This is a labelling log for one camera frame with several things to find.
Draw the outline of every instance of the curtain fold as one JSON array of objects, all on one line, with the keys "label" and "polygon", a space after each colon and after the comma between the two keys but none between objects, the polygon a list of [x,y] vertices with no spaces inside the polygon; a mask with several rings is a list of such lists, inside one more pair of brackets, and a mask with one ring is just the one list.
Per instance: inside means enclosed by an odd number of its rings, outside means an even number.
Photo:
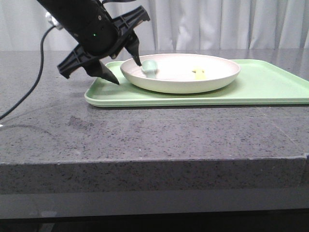
[{"label": "curtain fold", "polygon": [[[140,50],[309,48],[309,0],[136,0],[105,4],[112,17],[137,6],[151,21],[136,27]],[[50,26],[36,0],[0,1],[0,50],[39,50]],[[46,50],[76,41],[53,30]]]}]

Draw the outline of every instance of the white plate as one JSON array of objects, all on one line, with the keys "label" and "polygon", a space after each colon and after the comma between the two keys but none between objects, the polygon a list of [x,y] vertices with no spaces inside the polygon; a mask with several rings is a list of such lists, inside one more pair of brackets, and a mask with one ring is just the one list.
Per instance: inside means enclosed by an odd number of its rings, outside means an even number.
[{"label": "white plate", "polygon": [[[126,60],[121,72],[132,84],[162,93],[201,93],[227,86],[235,80],[240,66],[228,59],[198,54],[156,54],[140,57],[158,64],[156,79],[147,78],[133,59]],[[192,70],[201,67],[206,80],[196,80]]]}]

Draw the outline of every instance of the yellow object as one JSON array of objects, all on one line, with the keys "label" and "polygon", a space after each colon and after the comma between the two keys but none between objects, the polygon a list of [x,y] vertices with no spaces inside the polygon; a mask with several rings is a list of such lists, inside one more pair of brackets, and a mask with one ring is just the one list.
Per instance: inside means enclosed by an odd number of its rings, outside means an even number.
[{"label": "yellow object", "polygon": [[205,71],[201,68],[201,67],[195,67],[192,72],[195,73],[195,79],[196,80],[205,80],[206,76],[205,76]]}]

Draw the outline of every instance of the gray granite countertop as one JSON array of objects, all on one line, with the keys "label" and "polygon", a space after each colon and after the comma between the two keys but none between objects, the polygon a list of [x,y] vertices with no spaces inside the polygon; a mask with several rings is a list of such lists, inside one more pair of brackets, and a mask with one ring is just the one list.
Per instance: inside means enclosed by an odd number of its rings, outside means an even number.
[{"label": "gray granite countertop", "polygon": [[[260,59],[309,80],[309,50],[186,52]],[[84,99],[93,78],[58,73],[68,53],[45,52],[39,85],[0,122],[0,194],[309,185],[308,106],[96,108]],[[39,58],[0,52],[0,114],[32,86]]]}]

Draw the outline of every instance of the light green tray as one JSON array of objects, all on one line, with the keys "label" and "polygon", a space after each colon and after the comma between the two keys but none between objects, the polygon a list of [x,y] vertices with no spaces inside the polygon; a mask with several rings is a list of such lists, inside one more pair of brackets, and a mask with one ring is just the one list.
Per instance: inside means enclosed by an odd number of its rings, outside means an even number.
[{"label": "light green tray", "polygon": [[136,87],[122,75],[122,61],[111,62],[107,67],[120,85],[97,78],[84,96],[88,103],[97,107],[309,104],[308,81],[265,61],[234,61],[241,66],[234,82],[198,94],[166,94]]}]

